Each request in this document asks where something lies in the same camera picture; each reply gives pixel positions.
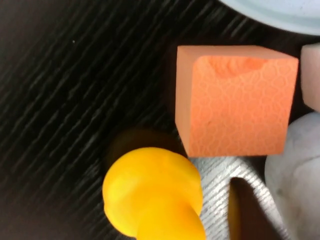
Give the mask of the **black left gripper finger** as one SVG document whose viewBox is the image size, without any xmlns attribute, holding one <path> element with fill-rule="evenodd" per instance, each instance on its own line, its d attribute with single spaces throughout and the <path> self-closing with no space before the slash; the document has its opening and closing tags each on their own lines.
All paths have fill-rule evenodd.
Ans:
<svg viewBox="0 0 320 240">
<path fill-rule="evenodd" d="M 251 185 L 242 178 L 229 182 L 228 228 L 231 240 L 281 240 Z"/>
</svg>

